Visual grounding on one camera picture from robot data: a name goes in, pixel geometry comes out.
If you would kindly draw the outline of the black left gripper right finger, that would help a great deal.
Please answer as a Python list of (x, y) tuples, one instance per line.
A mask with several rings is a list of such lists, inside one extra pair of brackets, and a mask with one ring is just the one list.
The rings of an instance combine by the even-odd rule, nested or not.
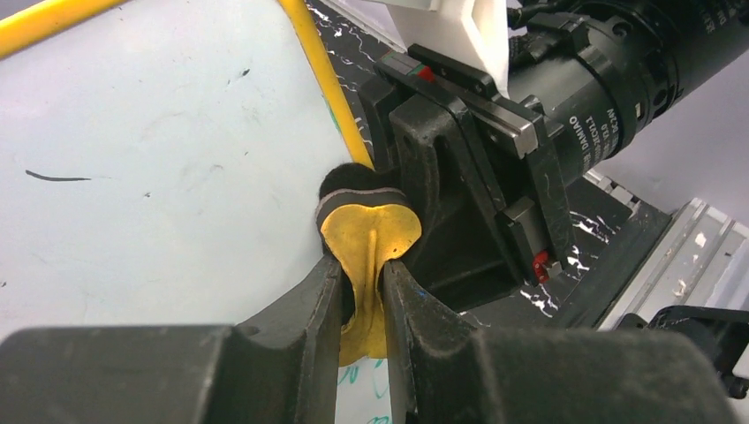
[(474, 326), (382, 269), (396, 423), (734, 423), (713, 367), (658, 330)]

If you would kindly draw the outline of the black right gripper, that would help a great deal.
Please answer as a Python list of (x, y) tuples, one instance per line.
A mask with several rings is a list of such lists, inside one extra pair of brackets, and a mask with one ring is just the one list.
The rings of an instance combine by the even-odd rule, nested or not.
[(568, 187), (748, 49), (745, 1), (555, 1), (515, 11), (508, 94), (414, 44), (359, 89), (376, 170), (422, 235), (404, 258), (454, 309), (566, 265)]

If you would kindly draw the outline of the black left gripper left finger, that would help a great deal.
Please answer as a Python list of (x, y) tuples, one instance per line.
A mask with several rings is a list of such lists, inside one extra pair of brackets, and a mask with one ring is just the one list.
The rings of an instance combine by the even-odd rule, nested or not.
[(16, 332), (1, 346), (1, 420), (331, 423), (343, 282), (326, 256), (237, 325)]

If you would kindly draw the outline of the yellow black eraser pad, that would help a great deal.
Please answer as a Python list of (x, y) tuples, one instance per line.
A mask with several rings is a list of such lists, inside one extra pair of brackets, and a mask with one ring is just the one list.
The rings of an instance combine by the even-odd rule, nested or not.
[(392, 172), (343, 163), (321, 182), (315, 221), (325, 251), (348, 279), (339, 364), (381, 360), (387, 355), (381, 273), (419, 241), (420, 219)]

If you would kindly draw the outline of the yellow-framed whiteboard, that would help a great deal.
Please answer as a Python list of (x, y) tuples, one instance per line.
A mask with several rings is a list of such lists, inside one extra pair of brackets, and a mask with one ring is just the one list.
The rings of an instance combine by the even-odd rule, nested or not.
[(321, 259), (350, 150), (277, 1), (1, 4), (1, 346), (233, 325)]

